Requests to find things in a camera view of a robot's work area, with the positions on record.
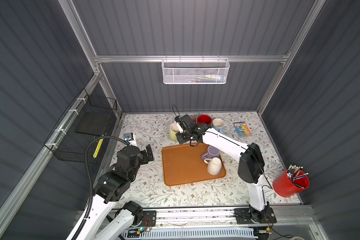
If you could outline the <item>light green mug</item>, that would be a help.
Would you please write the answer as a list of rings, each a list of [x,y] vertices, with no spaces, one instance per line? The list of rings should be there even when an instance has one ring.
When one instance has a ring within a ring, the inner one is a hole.
[[[171,141],[173,141],[173,142],[177,142],[177,141],[178,141],[177,136],[176,136],[176,134],[177,134],[178,132],[179,132],[179,128],[178,128],[177,124],[176,124],[176,123],[172,123],[172,124],[170,125],[170,130],[169,130],[169,138],[170,138]]]

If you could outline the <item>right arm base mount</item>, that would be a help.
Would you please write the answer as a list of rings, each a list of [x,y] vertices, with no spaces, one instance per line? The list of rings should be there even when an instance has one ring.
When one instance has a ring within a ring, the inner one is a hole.
[[[253,207],[234,209],[234,217],[238,224],[275,224],[276,215],[267,201],[265,208],[258,211]]]

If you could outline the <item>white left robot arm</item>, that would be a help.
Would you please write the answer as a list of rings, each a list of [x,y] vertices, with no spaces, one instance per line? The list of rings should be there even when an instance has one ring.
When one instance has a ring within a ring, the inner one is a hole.
[[[140,166],[153,160],[154,155],[150,145],[147,145],[143,151],[134,145],[125,146],[118,151],[117,162],[99,177],[90,194],[92,203],[87,204],[67,239],[115,240],[127,228],[138,226],[143,219],[143,207],[129,201],[117,212],[111,222],[98,232],[104,219],[136,179]]]

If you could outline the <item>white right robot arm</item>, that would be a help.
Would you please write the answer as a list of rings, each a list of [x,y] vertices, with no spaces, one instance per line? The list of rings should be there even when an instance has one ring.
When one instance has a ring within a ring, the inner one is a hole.
[[[250,207],[258,212],[266,208],[263,191],[265,162],[257,144],[238,142],[205,123],[198,125],[189,115],[176,116],[175,123],[179,128],[176,137],[180,144],[189,143],[192,147],[207,144],[236,160],[239,163],[238,175],[248,186]]]

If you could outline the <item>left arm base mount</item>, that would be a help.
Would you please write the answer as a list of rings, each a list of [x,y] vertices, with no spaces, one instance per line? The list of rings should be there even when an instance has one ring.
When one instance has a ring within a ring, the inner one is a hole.
[[[157,220],[157,211],[148,211],[143,210],[141,219],[136,223],[133,224],[132,227],[155,227]]]

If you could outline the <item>black mug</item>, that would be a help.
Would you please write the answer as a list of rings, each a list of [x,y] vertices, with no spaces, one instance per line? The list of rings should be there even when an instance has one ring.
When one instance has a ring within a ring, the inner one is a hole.
[[[197,118],[197,123],[200,124],[206,124],[206,125],[211,125],[212,124],[212,118],[209,115],[200,115]]]

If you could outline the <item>pink mug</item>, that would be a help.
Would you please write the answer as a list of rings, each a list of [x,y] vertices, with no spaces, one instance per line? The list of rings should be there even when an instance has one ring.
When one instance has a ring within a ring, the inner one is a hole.
[[[192,119],[192,121],[193,121],[194,123],[196,123],[196,122],[197,122],[196,117],[194,117],[194,116],[190,116],[190,118]]]

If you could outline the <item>light blue mug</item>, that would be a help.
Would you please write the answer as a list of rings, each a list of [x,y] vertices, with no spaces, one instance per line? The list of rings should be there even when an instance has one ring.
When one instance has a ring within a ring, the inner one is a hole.
[[[220,118],[213,119],[212,127],[219,133],[223,132],[224,126],[225,126],[224,120],[222,120]]]

